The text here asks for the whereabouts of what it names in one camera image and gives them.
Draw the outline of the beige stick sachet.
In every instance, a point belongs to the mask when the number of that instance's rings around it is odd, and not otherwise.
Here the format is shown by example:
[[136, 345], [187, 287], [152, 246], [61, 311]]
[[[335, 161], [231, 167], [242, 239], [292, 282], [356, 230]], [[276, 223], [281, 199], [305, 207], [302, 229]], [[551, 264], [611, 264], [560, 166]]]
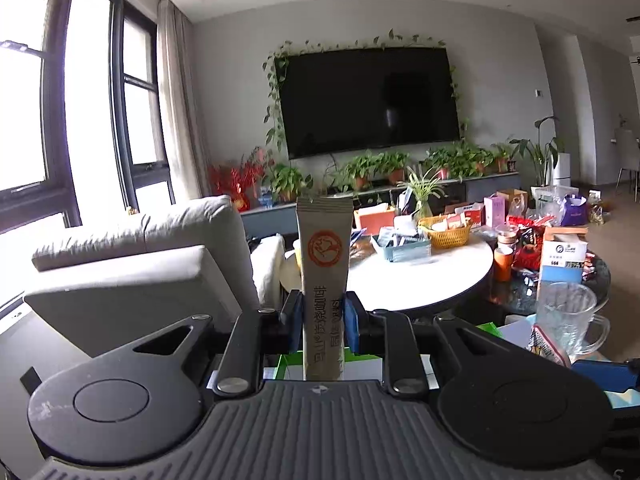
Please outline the beige stick sachet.
[[304, 295], [303, 370], [307, 382], [343, 375], [343, 296], [348, 277], [352, 202], [300, 198], [296, 203]]

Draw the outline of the green cardboard box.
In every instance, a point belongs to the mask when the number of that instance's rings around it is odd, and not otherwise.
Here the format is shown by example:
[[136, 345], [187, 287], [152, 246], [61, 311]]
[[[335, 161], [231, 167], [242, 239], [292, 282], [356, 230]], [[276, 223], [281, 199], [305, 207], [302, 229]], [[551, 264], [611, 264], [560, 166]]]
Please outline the green cardboard box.
[[[416, 345], [421, 354], [422, 366], [430, 390], [438, 390], [457, 375], [454, 358], [447, 356], [444, 343], [431, 325], [414, 324], [412, 326]], [[303, 350], [297, 350], [278, 356], [266, 356], [262, 378], [265, 380], [304, 379]], [[341, 380], [377, 380], [383, 379], [383, 359], [375, 354], [353, 354], [348, 347], [344, 349], [343, 375]]]

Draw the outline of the round white coffee table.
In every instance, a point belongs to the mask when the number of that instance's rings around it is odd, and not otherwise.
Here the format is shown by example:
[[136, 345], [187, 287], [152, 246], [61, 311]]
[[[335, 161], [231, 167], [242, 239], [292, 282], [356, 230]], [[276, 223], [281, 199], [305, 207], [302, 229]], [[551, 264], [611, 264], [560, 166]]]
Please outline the round white coffee table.
[[486, 292], [493, 263], [490, 246], [476, 235], [461, 247], [434, 249], [428, 256], [398, 262], [387, 261], [366, 236], [352, 248], [346, 289], [369, 311], [419, 316]]

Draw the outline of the blue plastic tray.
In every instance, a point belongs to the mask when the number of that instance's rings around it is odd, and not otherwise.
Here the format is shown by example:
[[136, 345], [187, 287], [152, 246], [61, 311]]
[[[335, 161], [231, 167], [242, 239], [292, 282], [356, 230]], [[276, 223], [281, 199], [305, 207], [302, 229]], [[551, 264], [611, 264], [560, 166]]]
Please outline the blue plastic tray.
[[402, 238], [396, 245], [391, 240], [386, 246], [380, 243], [378, 235], [370, 238], [375, 252], [388, 262], [405, 262], [427, 259], [432, 256], [432, 244], [428, 238]]

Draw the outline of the yellow tin can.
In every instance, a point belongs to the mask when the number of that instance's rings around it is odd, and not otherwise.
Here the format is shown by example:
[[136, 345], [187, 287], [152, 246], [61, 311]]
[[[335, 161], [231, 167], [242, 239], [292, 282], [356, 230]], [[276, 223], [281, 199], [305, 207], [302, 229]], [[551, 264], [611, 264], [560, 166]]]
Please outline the yellow tin can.
[[294, 240], [293, 248], [294, 248], [294, 256], [295, 256], [295, 261], [296, 261], [298, 270], [302, 272], [302, 246], [300, 246], [299, 238], [297, 240]]

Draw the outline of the yellow wicker basket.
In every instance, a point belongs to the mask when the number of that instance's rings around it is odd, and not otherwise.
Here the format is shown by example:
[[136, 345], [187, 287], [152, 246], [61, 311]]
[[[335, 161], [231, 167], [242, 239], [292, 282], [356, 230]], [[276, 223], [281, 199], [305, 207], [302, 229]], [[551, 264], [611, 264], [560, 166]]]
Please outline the yellow wicker basket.
[[436, 216], [419, 221], [421, 231], [436, 249], [451, 249], [465, 245], [469, 241], [471, 226], [460, 218]]

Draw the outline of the red flower decoration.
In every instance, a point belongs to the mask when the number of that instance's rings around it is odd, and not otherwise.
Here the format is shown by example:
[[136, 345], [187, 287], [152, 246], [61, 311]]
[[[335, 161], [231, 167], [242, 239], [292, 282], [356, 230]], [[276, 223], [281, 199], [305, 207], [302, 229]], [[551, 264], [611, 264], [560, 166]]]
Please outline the red flower decoration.
[[208, 182], [215, 195], [228, 195], [239, 212], [249, 211], [268, 169], [274, 164], [272, 151], [256, 146], [236, 165], [209, 165]]

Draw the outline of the grey sofa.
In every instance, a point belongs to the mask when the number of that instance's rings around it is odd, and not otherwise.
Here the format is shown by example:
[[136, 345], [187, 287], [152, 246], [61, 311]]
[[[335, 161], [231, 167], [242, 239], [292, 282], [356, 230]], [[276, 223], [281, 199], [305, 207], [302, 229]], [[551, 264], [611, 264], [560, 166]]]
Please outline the grey sofa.
[[26, 304], [88, 356], [194, 314], [230, 328], [260, 307], [241, 216], [225, 195], [69, 228], [32, 264]]

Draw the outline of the clear glass mug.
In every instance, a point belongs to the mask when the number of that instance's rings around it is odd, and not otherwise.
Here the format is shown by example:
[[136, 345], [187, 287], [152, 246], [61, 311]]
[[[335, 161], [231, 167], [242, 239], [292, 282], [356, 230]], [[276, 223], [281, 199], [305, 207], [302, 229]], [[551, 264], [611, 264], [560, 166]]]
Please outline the clear glass mug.
[[537, 299], [536, 324], [571, 361], [598, 351], [611, 323], [597, 314], [597, 296], [579, 283], [544, 283]]

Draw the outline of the blue white carton box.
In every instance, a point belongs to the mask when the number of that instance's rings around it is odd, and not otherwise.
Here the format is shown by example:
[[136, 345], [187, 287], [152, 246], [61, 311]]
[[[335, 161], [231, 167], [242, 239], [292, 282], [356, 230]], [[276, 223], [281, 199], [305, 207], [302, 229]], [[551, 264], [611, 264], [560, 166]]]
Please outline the blue white carton box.
[[587, 257], [588, 229], [547, 226], [542, 238], [537, 297], [552, 283], [580, 283]]

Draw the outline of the purple gift bag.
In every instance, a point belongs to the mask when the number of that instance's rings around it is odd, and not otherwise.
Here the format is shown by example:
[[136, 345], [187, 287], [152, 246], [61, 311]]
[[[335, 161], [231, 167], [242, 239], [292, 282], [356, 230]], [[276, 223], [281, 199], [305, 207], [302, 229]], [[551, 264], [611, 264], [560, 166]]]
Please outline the purple gift bag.
[[562, 203], [561, 226], [584, 226], [588, 223], [588, 200], [579, 194], [567, 194]]

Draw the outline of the wall mounted black television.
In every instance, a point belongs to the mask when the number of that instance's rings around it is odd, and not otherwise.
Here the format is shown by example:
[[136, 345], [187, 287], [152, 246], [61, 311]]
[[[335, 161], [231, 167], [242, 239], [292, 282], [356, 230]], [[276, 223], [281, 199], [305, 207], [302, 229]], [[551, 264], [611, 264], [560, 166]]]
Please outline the wall mounted black television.
[[444, 48], [286, 56], [277, 82], [290, 159], [460, 138]]

